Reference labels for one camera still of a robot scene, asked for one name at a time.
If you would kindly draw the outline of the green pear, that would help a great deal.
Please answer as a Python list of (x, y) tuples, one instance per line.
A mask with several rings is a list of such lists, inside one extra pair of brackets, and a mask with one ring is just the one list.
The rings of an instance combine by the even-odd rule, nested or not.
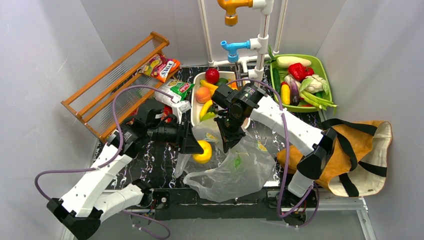
[(207, 112), (200, 118), (200, 121), (202, 122), (208, 119), (213, 119), (215, 116), (216, 114), (214, 112)]

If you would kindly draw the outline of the yellow lemon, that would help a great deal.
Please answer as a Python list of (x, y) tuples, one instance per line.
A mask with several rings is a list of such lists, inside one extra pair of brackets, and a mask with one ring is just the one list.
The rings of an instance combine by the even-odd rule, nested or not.
[(193, 160), (196, 163), (199, 163), (199, 164), (206, 164), (212, 158), (212, 154), (213, 154), (212, 146), (209, 142), (207, 142), (205, 140), (199, 140), (198, 143), (201, 146), (201, 148), (203, 149), (203, 153), (193, 154), (192, 155)]

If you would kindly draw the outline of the clear lemon print plastic bag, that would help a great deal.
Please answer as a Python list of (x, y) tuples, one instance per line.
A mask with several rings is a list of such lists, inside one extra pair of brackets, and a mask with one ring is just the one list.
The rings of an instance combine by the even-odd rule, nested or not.
[[(175, 178), (183, 176), (183, 183), (202, 199), (220, 203), (258, 192), (273, 175), (276, 161), (248, 132), (225, 153), (218, 125), (213, 119), (198, 123), (192, 131), (196, 140), (210, 143), (212, 157), (208, 163), (200, 164), (191, 154), (180, 153), (173, 175)], [(235, 169), (233, 161), (237, 156), (241, 164)]]

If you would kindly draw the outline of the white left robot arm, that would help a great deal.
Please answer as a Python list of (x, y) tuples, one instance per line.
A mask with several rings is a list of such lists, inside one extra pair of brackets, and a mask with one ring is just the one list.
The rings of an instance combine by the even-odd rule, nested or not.
[(61, 198), (52, 198), (47, 208), (78, 239), (89, 239), (109, 217), (128, 207), (152, 208), (154, 189), (143, 180), (134, 180), (123, 189), (102, 197), (112, 179), (149, 142), (169, 143), (181, 154), (202, 154), (204, 149), (193, 136), (190, 122), (179, 123), (170, 114), (162, 118), (164, 104), (148, 99), (136, 114), (120, 125), (123, 138), (115, 131), (107, 140), (92, 170)]

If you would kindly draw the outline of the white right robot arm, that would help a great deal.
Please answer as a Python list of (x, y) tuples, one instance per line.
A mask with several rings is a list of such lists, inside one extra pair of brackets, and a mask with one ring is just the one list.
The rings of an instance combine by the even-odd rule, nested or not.
[(303, 155), (287, 187), (291, 194), (303, 197), (313, 182), (320, 178), (334, 152), (335, 130), (323, 131), (303, 122), (253, 83), (246, 83), (241, 90), (222, 84), (211, 99), (225, 111), (215, 118), (225, 152), (246, 135), (242, 124), (250, 118), (283, 136)]

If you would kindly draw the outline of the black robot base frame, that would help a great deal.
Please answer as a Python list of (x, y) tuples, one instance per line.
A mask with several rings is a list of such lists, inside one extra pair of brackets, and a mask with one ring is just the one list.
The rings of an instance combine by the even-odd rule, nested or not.
[(261, 190), (215, 202), (203, 199), (188, 187), (155, 188), (140, 208), (152, 210), (157, 220), (183, 219), (265, 219), (279, 220), (277, 200), (281, 181), (268, 181)]

